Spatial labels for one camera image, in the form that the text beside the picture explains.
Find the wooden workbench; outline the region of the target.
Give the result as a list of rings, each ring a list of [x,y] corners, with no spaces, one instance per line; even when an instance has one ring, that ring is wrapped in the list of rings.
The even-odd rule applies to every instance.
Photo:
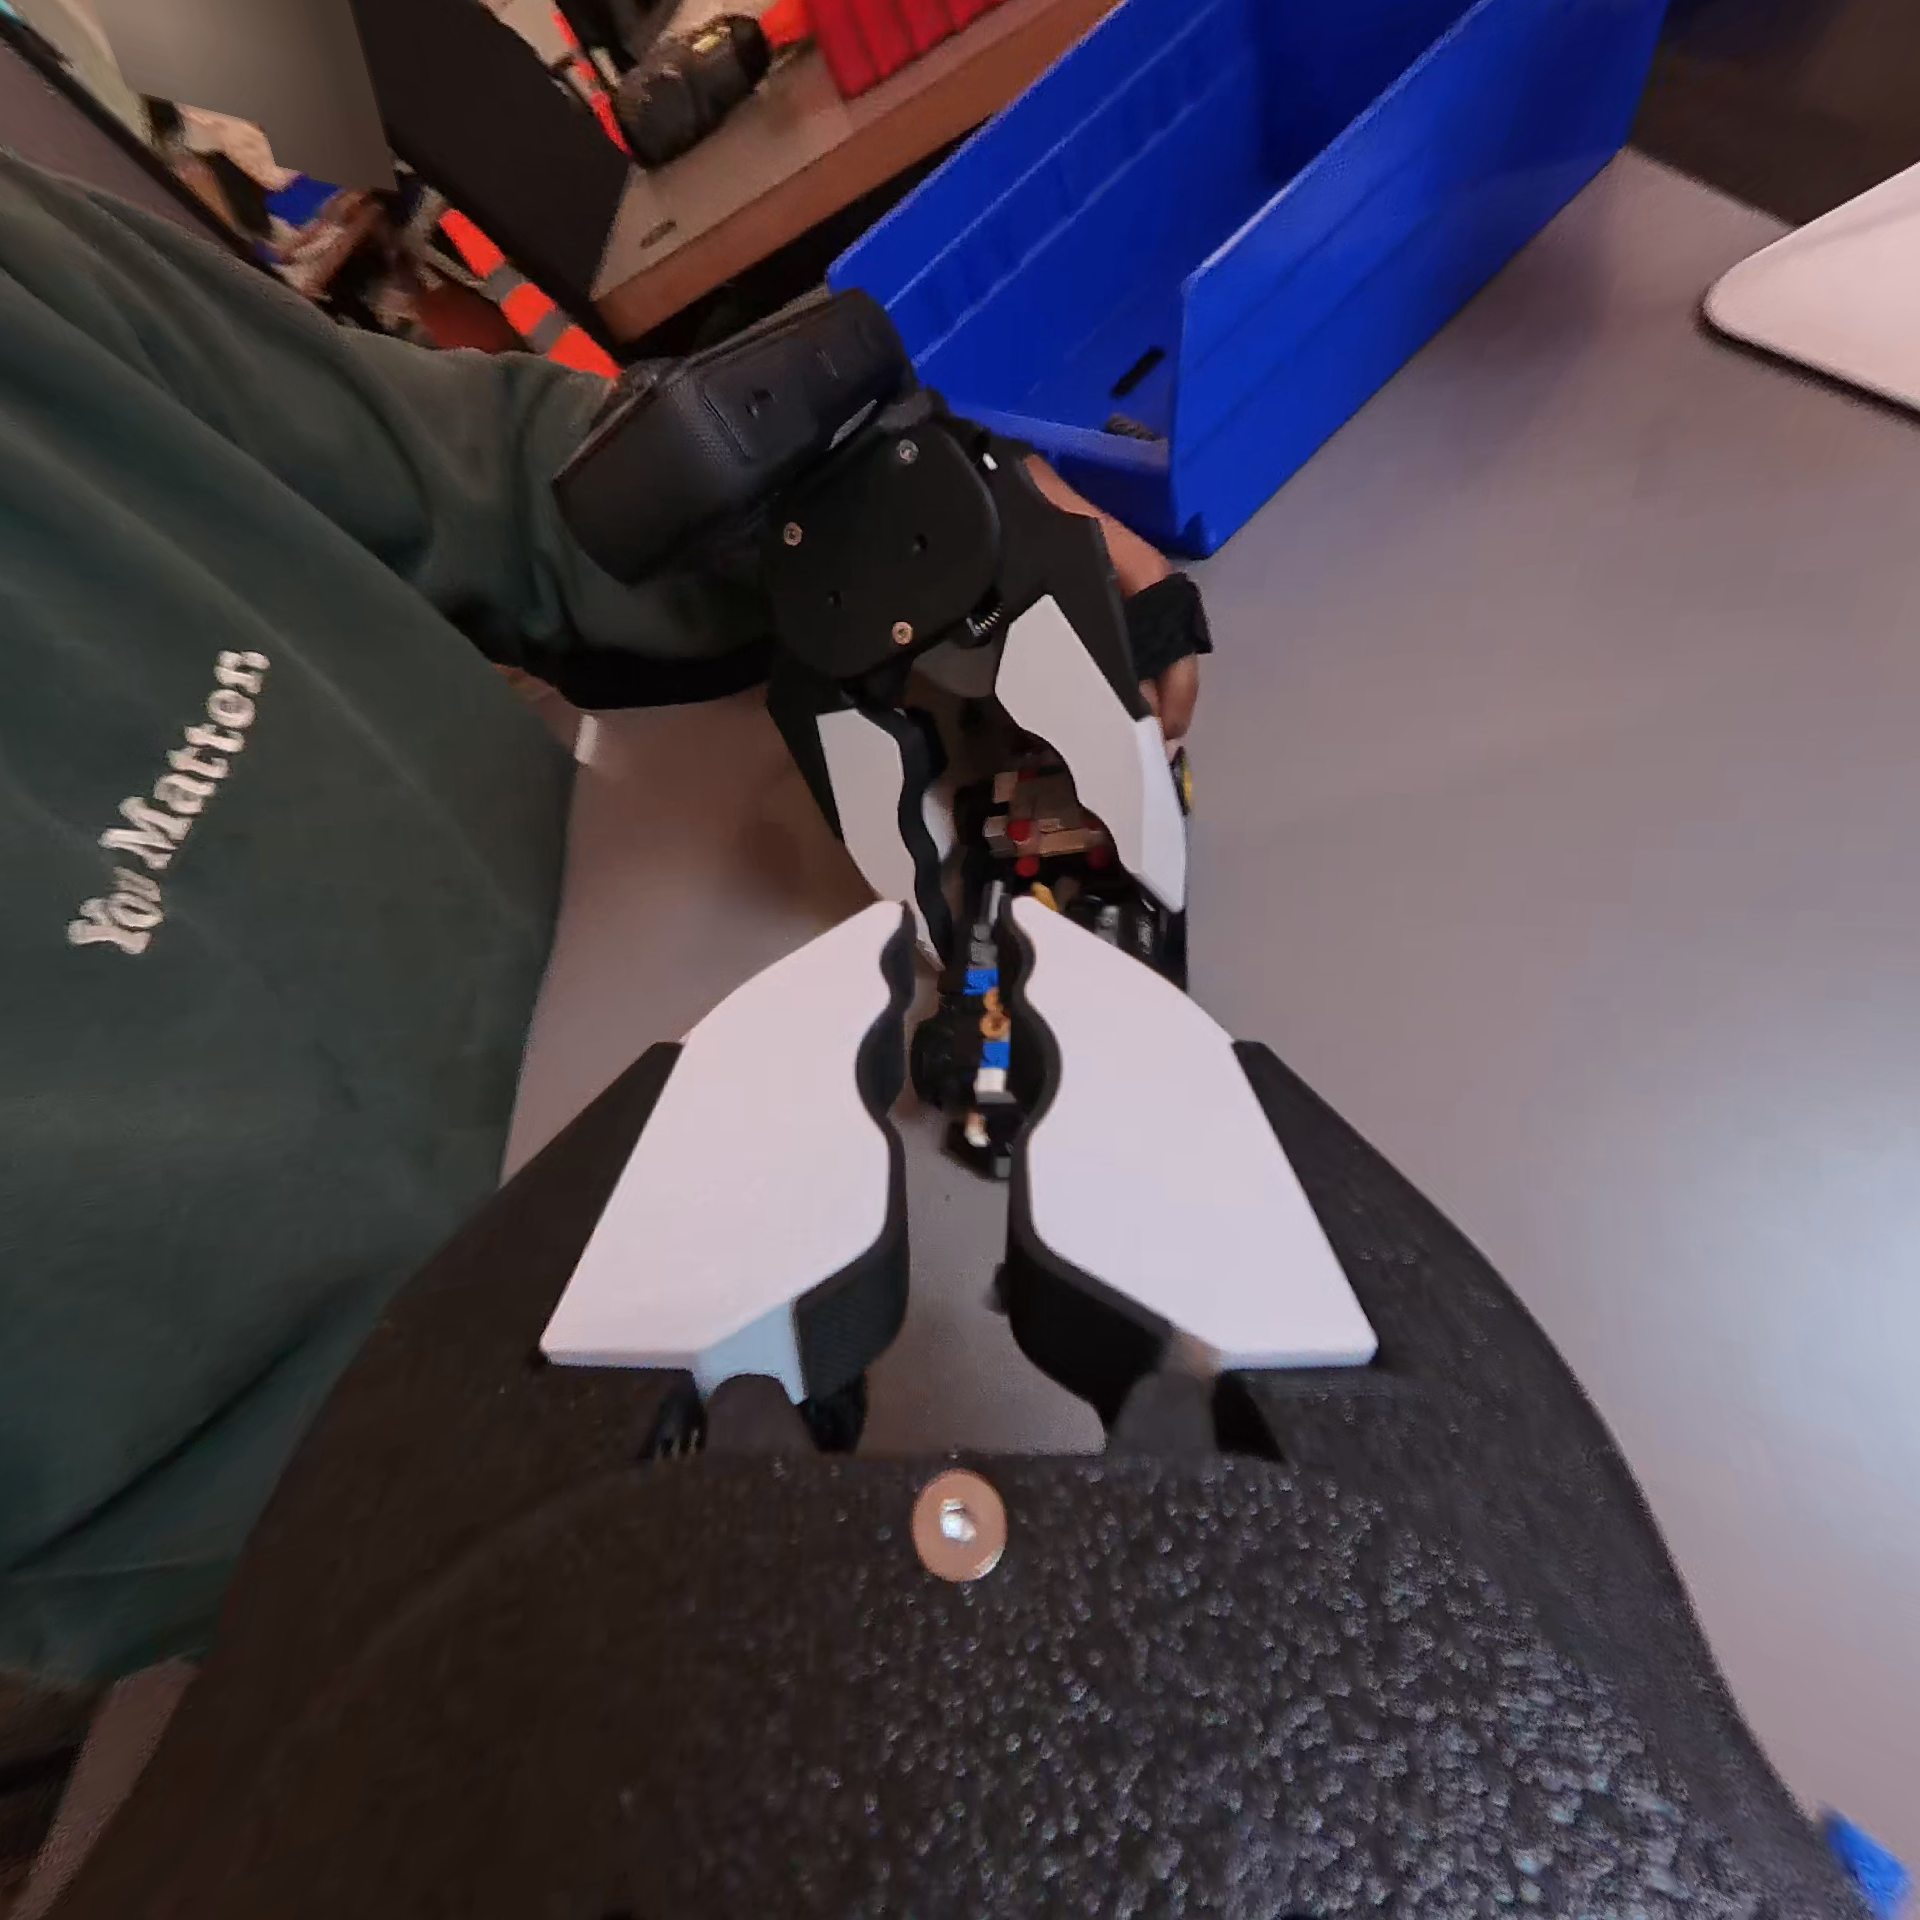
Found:
[[[672,320],[900,171],[966,137],[1081,42],[1112,3],[1008,3],[846,101],[810,53],[681,161],[632,170],[592,310],[616,345]]]

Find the orange safety vest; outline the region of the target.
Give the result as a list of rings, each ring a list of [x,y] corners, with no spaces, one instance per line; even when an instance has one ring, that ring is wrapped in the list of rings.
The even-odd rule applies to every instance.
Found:
[[[470,217],[434,199],[432,232],[434,273],[483,297],[515,336],[516,347],[609,382],[619,375],[618,359],[563,305],[522,274]]]

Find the black monitor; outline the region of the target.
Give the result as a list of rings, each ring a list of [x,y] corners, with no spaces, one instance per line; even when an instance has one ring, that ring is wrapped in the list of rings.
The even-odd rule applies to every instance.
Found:
[[[595,287],[632,166],[478,3],[350,3],[392,153],[604,345]]]

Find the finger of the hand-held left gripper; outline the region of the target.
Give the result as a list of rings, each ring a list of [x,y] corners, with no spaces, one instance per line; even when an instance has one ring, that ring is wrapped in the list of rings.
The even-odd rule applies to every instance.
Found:
[[[844,706],[814,719],[832,829],[878,902],[913,913],[920,946],[954,958],[948,859],[956,847],[946,753],[924,710]]]
[[[995,698],[1022,731],[1045,742],[1075,795],[1107,829],[1118,864],[1171,914],[1189,906],[1189,829],[1162,721],[1133,669],[1125,630],[1092,643],[1058,599],[1019,614],[998,650]]]

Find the white booklet stand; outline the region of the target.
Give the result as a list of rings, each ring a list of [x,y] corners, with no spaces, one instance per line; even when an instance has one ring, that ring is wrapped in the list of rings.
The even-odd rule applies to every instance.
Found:
[[[1873,186],[1721,274],[1702,320],[1909,415],[1917,410],[1917,168]]]

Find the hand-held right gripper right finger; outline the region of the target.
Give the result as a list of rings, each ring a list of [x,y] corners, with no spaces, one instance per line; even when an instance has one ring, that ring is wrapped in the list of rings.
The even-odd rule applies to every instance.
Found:
[[[1345,1376],[1381,1337],[1272,1119],[1267,1048],[1032,899],[1001,910],[1013,1138],[998,1302],[1116,1433],[1137,1392]]]

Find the person's left hand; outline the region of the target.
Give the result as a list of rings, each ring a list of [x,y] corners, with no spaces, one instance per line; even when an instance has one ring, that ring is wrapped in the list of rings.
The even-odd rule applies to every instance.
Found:
[[[1160,550],[1077,494],[1051,467],[1046,467],[1041,455],[1026,455],[1025,470],[1057,511],[1094,525],[1107,546],[1113,576],[1120,585],[1120,598],[1128,603],[1137,602],[1142,592],[1156,592],[1166,579],[1176,579],[1185,589],[1193,585],[1162,557]],[[1193,728],[1205,654],[1208,647],[1200,650],[1200,654],[1166,659],[1162,669],[1148,674],[1141,685],[1141,694],[1149,711],[1160,719],[1171,760],[1185,749]]]

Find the blue plastic bin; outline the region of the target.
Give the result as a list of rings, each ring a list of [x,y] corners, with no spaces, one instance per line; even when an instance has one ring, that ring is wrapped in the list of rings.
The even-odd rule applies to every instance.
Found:
[[[950,410],[1205,559],[1620,151],[1661,3],[1132,3],[842,254]]]

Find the red plastic bin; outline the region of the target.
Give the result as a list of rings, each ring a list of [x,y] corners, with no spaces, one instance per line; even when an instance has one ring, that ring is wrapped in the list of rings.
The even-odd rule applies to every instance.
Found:
[[[844,101],[875,90],[995,86],[1013,101],[1116,3],[802,3],[808,40]]]

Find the person's left forearm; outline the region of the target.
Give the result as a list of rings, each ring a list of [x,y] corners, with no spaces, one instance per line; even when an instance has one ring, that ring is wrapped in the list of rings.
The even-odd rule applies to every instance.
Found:
[[[555,481],[605,379],[525,352],[395,345],[386,382],[405,507],[380,557],[486,662],[582,711],[706,704],[768,681],[753,579],[670,559],[625,585],[566,528]]]

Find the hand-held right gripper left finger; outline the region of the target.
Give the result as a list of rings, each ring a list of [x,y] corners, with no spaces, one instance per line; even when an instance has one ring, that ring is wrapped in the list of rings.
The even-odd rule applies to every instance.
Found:
[[[539,1335],[542,1360],[776,1389],[854,1449],[907,1306],[894,1107],[920,942],[875,904],[640,1058],[646,1109]]]

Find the black lego car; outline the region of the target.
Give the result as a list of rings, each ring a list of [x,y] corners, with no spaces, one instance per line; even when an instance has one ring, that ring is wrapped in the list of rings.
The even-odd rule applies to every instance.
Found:
[[[1187,914],[1123,870],[1113,834],[1046,750],[964,786],[954,818],[956,950],[907,1048],[907,1071],[920,1099],[945,1119],[945,1153],[1001,1185],[1026,1117],[1014,1091],[1001,910],[1034,899],[1180,991],[1189,985]]]

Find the person's green sweatshirt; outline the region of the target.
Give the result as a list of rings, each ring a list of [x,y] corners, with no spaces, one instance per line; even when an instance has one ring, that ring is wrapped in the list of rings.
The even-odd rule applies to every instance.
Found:
[[[4,1679],[93,1690],[494,1191],[572,774],[380,557],[408,344],[3,203]]]

